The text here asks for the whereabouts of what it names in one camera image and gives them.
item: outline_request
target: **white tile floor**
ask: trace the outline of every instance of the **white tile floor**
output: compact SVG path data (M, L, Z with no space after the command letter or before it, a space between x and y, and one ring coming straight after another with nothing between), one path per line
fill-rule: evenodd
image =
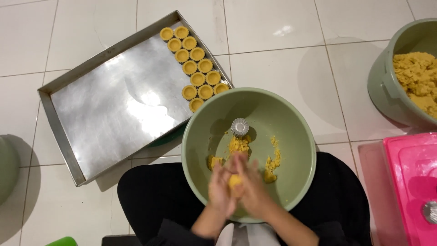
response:
M105 235L130 232L118 179L133 166L180 161L181 138L76 188L36 89L173 10L236 87L289 100L318 148L358 176L361 141L411 130L373 107L367 75L400 27L437 18L435 0L0 0L0 134L21 155L18 185L0 206L1 246L42 246L67 235L99 245Z

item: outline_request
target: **pink plastic lid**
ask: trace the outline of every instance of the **pink plastic lid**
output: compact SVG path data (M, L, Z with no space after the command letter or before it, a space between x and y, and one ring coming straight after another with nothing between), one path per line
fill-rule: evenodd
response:
M388 137L383 143L410 246L436 246L437 225L422 209L437 201L437 133Z

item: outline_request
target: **baking tray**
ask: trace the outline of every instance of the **baking tray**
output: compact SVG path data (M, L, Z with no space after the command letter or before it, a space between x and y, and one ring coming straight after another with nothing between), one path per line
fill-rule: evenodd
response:
M118 42L38 89L76 186L187 122L181 91L190 77L159 32L183 25L233 88L211 52L178 11Z

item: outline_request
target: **person's hands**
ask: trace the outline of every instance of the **person's hands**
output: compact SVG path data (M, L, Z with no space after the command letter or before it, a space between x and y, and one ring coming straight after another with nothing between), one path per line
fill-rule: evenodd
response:
M220 164L216 164L212 170L211 181L208 186L208 204L221 212L228 219L237 207L237 199L230 195L228 181L232 173Z
M247 164L247 155L236 153L232 156L231 170L236 170L242 183L235 186L235 196L241 198L246 211L256 218L266 220L269 210L276 204L263 186L263 180L258 172L258 161Z

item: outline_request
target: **sage green mixing bowl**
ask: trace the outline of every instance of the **sage green mixing bowl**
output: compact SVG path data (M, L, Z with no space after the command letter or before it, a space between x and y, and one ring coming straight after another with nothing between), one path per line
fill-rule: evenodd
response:
M208 155L228 157L230 127L236 118L249 122L248 134L253 141L249 144L250 160L258 159L260 172L264 173L267 157L274 157L271 137L278 140L282 161L274 171L277 180L266 188L277 204L291 210L311 185L316 170L316 145L308 124L293 105L258 88L222 92L207 100L188 122L182 140L182 166L191 189L203 204L207 203L211 176ZM262 222L242 208L231 220Z

